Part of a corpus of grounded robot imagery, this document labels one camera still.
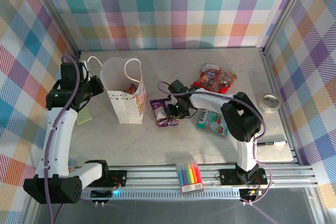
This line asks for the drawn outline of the purple snack bag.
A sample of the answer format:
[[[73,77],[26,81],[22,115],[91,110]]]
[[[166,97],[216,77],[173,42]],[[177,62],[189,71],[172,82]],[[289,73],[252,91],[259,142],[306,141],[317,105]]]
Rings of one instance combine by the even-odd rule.
[[[150,100],[150,105],[156,119],[158,127],[177,126],[179,121],[177,119],[168,119],[168,105],[172,104],[171,96],[165,99]]]

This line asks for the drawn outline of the teal candy bag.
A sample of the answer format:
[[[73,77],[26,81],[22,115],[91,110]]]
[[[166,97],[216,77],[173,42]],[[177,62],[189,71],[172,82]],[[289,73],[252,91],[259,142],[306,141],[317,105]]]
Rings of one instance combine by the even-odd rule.
[[[207,129],[223,136],[228,135],[228,127],[221,114],[203,109],[196,125],[197,129]]]

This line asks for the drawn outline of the red snack bag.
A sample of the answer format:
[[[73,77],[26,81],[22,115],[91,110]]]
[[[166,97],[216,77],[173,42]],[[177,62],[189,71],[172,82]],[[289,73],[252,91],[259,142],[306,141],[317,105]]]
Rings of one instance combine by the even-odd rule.
[[[229,70],[215,64],[205,63],[201,66],[200,77],[191,86],[225,94],[236,79],[237,76]]]

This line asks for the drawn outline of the paper gift bag animal print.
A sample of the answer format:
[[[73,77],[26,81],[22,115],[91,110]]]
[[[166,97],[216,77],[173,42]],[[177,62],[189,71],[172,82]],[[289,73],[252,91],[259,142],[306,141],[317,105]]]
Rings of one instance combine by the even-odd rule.
[[[95,56],[90,56],[87,61],[91,59],[95,59],[101,66],[100,80],[119,122],[141,124],[146,105],[146,89],[141,61],[137,58],[111,57],[102,63]],[[135,94],[125,93],[124,90],[132,83],[137,87]]]

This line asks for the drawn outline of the green sticky note pad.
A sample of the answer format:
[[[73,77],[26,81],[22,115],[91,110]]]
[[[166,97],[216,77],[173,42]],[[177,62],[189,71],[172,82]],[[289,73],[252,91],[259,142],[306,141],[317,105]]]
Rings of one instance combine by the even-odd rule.
[[[86,123],[90,120],[92,120],[92,115],[88,107],[85,107],[78,112],[78,116],[76,119],[78,125]]]

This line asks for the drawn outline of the coloured marker pack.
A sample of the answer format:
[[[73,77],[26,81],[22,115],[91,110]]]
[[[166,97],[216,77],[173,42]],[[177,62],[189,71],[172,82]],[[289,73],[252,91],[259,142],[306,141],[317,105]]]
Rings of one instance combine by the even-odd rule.
[[[203,180],[196,160],[176,163],[175,168],[182,196],[204,192]]]

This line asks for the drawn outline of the clear tape roll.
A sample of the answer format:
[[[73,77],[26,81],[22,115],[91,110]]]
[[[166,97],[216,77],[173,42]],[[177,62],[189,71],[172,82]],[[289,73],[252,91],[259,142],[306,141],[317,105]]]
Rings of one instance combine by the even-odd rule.
[[[258,107],[263,113],[273,114],[279,110],[281,104],[280,98],[275,94],[266,93],[259,99]]]

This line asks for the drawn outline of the black controller board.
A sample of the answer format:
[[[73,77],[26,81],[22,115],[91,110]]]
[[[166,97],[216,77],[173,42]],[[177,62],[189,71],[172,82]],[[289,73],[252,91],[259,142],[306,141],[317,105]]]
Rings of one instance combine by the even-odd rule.
[[[261,196],[263,194],[263,191],[261,189],[240,189],[239,193],[241,198],[255,200],[257,196]]]
[[[113,195],[113,190],[92,190],[90,192],[90,197],[93,198],[111,198]]]

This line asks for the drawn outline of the aluminium frame post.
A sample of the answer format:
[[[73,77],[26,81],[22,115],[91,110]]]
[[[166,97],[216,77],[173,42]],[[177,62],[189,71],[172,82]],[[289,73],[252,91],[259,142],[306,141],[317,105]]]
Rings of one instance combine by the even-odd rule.
[[[275,0],[265,27],[258,39],[257,47],[266,54],[280,34],[285,22],[298,0]]]
[[[76,59],[79,59],[81,51],[76,46],[75,41],[73,40],[69,30],[67,29],[65,23],[63,22],[61,14],[54,5],[53,0],[41,0],[41,1],[45,5],[45,8],[50,14],[52,20],[55,22],[57,28],[59,29],[61,35],[63,36],[65,42],[67,43],[71,53],[74,55]]]

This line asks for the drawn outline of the aluminium mounting rail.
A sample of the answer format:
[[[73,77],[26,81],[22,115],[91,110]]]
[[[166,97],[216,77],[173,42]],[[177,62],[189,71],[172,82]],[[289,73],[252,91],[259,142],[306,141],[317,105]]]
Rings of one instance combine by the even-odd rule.
[[[59,178],[68,178],[78,176],[82,179],[83,187],[87,187],[89,182],[99,179],[98,170],[91,169],[98,164],[85,164],[76,168],[72,173],[55,172],[54,175]],[[220,187],[219,178],[220,169],[235,169],[233,165],[224,164],[201,164],[198,166],[206,188],[214,186]],[[266,172],[268,185],[260,185],[262,188],[270,186],[272,188],[293,188],[293,187],[316,187],[317,179],[313,169],[310,166],[299,166],[297,164],[275,164],[267,168],[261,166]],[[135,187],[138,189],[177,189],[179,186],[176,168],[174,165],[148,165],[148,166],[110,166],[109,170],[126,170],[127,181],[125,187]],[[233,188],[252,188],[258,185],[241,186],[222,186]]]

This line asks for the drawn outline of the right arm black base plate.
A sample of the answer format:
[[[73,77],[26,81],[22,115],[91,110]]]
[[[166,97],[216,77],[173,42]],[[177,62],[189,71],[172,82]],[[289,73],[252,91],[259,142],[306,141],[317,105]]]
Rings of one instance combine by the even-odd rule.
[[[268,185],[266,172],[263,168],[260,168],[248,179],[246,183],[243,183],[237,176],[235,169],[220,169],[219,178],[222,186],[241,186],[241,185]]]

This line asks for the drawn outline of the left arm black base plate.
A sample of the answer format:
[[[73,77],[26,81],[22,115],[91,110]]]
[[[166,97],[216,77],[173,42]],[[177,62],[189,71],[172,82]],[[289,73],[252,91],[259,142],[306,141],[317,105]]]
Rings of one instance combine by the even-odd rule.
[[[109,170],[101,178],[93,181],[87,187],[115,187],[121,185],[124,187],[127,181],[126,170]]]

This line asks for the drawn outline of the aluminium side rail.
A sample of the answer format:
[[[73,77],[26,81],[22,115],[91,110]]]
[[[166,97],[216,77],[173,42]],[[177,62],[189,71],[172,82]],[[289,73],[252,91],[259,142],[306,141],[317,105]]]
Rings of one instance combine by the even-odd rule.
[[[279,119],[281,121],[281,128],[285,135],[285,140],[287,141],[287,145],[289,146],[291,156],[293,158],[291,163],[295,163],[297,165],[302,165],[302,158],[300,156],[300,153],[298,153],[298,147],[295,141],[295,138],[293,136],[292,129],[290,127],[290,122],[287,119],[284,102],[282,101],[282,98],[280,97],[280,92],[277,86],[275,75],[272,71],[271,64],[269,62],[269,59],[267,55],[263,52],[262,49],[259,49],[259,53],[266,71],[266,75],[269,81],[269,84],[271,86],[271,92],[276,94],[282,103],[280,108],[278,109],[278,112],[276,113],[279,116]]]

